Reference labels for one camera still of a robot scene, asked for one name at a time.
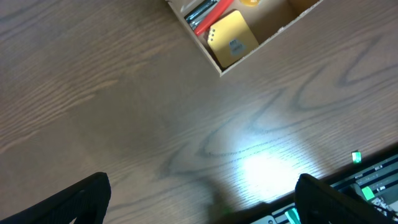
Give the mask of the brown cardboard box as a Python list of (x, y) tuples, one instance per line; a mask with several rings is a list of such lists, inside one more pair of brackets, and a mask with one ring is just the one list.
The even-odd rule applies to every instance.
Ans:
[(319, 4), (319, 0), (166, 1), (220, 75)]

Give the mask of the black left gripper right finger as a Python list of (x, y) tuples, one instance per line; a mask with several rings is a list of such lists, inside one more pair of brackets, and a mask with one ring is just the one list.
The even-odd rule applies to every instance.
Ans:
[(343, 194), (310, 174), (300, 175), (295, 186), (295, 208), (302, 224), (391, 224), (395, 215), (384, 215), (361, 198)]

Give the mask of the yellow sticky note pad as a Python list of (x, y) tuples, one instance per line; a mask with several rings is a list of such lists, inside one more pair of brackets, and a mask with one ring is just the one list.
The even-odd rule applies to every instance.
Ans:
[(259, 46), (244, 17), (237, 10), (210, 27), (207, 43), (222, 68), (229, 67)]

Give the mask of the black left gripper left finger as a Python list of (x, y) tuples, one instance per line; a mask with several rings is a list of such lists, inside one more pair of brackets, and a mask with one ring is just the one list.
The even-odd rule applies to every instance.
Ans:
[(106, 173), (97, 172), (1, 223), (102, 224), (111, 198)]

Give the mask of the yellow adhesive tape roll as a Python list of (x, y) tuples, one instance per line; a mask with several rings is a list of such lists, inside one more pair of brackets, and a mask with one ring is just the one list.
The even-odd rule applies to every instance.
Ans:
[(261, 0), (239, 0), (242, 4), (248, 7), (255, 7), (257, 6)]

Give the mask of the red black stapler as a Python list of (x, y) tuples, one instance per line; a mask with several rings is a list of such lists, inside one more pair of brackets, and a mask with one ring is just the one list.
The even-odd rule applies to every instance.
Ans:
[(196, 36), (202, 35), (224, 12), (233, 0), (204, 0), (185, 17)]

